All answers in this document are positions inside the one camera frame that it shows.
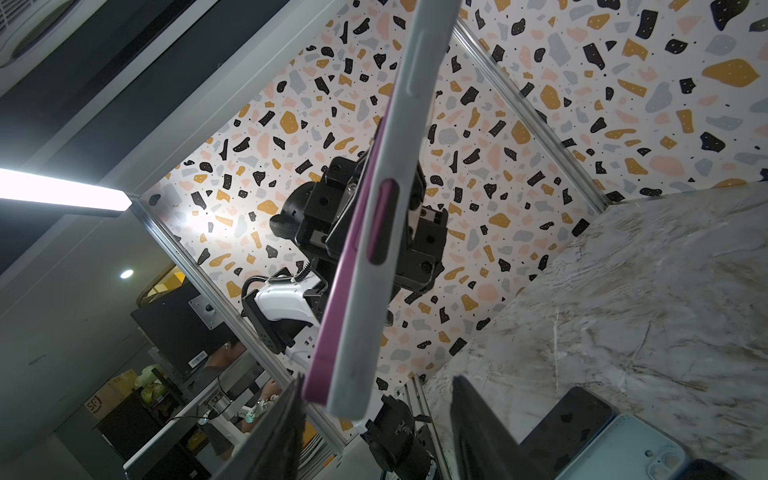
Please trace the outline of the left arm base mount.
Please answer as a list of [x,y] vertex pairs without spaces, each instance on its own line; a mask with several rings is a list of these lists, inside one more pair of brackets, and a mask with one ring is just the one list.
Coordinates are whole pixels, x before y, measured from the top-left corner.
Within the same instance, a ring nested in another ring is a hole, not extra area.
[[365,422],[362,440],[368,445],[382,479],[440,479],[428,415],[414,415],[406,402],[391,395],[381,397],[382,406]]

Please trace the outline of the light blue case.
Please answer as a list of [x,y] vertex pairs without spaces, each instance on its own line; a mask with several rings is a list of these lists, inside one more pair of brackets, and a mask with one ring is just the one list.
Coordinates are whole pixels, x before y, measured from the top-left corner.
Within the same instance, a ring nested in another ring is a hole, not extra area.
[[679,443],[647,422],[623,414],[612,420],[557,479],[676,479],[688,463]]

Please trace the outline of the black phone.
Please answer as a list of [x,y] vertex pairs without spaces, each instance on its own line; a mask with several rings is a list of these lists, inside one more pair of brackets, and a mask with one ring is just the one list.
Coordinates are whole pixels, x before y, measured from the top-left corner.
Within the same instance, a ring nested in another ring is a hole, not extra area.
[[395,224],[402,181],[387,159],[395,106],[389,104],[369,155],[302,396],[334,416],[365,416],[397,263]]
[[695,459],[674,480],[743,480],[743,477],[708,460]]

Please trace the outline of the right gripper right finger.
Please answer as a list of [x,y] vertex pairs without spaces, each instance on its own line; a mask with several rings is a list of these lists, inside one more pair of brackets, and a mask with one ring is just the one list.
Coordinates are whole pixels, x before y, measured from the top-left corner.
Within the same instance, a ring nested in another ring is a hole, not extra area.
[[543,479],[504,424],[463,376],[452,379],[450,419],[460,479]]

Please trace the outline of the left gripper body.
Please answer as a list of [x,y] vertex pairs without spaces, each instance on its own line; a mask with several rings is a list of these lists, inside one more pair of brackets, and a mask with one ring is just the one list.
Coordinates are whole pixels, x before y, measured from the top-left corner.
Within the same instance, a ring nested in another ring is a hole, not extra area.
[[[309,265],[298,274],[300,280],[317,278],[307,298],[319,300],[330,293],[332,281],[356,206],[356,189],[365,158],[358,161],[334,158],[321,180],[295,189],[281,211],[270,219],[272,233],[292,241],[307,257]],[[406,289],[423,295],[444,271],[448,212],[423,204],[427,182],[423,170],[416,170],[409,198],[409,213],[401,242],[393,291]]]

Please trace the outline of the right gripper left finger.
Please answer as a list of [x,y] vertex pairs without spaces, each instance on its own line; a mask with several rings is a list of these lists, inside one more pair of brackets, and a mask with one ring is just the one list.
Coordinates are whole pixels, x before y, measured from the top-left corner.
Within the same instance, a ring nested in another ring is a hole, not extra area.
[[303,381],[304,377],[299,375],[283,390],[277,403],[213,479],[298,478],[306,423],[301,398]]

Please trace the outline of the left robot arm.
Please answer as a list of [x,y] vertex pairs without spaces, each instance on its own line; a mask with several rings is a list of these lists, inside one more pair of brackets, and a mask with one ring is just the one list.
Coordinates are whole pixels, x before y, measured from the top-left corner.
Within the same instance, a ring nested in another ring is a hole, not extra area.
[[[295,338],[322,321],[365,163],[334,158],[319,181],[298,186],[270,218],[272,233],[291,241],[307,258],[305,266],[296,274],[283,268],[270,277],[254,275],[243,284],[243,317],[270,351],[296,363],[307,364],[310,359],[298,353]],[[425,205],[426,189],[426,178],[418,169],[392,288],[394,294],[409,291],[411,298],[431,290],[444,270],[448,213]]]

